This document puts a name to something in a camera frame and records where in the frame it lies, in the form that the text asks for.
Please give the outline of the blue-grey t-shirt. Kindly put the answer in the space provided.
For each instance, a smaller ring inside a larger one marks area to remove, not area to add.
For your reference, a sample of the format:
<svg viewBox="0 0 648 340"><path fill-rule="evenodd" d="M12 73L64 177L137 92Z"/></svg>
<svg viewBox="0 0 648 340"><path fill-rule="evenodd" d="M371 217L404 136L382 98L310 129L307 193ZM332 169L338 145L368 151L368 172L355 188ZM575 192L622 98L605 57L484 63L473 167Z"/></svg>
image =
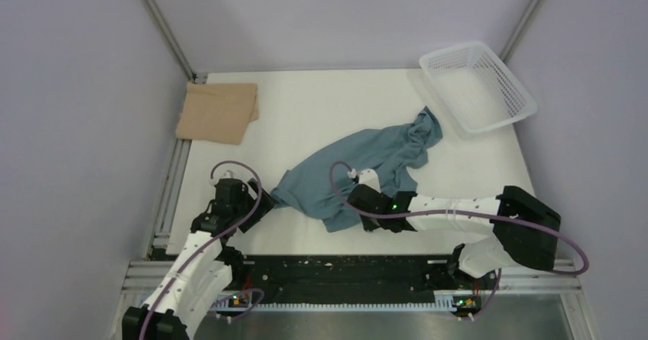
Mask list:
<svg viewBox="0 0 648 340"><path fill-rule="evenodd" d="M409 124L361 130L320 149L287 170L271 196L280 207L320 220L328 232L354 227L360 216L344 207L333 191L338 188L348 196L353 190L348 169L374 170L382 192L389 196L415 190L409 170L425 166L428 150L442 137L439 121L424 108Z"/></svg>

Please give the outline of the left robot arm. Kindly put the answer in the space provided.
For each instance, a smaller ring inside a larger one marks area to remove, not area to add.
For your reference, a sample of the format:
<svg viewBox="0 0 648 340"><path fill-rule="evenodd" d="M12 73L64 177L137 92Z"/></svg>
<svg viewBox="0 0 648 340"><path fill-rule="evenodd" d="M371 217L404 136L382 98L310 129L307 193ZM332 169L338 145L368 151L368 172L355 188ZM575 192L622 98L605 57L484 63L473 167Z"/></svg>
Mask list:
<svg viewBox="0 0 648 340"><path fill-rule="evenodd" d="M243 255L227 241L259 223L274 205L256 179L218 180L164 278L141 305L125 311L121 338L193 338L218 295L245 280Z"/></svg>

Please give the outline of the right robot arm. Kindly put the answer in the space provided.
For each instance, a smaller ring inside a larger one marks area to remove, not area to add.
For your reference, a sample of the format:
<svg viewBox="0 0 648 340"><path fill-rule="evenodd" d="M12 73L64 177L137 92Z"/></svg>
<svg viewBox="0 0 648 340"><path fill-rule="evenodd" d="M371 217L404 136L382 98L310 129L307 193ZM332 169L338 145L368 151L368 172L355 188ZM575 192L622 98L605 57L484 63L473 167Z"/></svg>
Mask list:
<svg viewBox="0 0 648 340"><path fill-rule="evenodd" d="M480 241L459 244L449 262L448 277L458 288L504 267L551 271L561 217L517 186L505 186L495 197L442 199L399 191L393 196L358 184L347 198L360 210L366 230L394 233L454 231L476 234Z"/></svg>

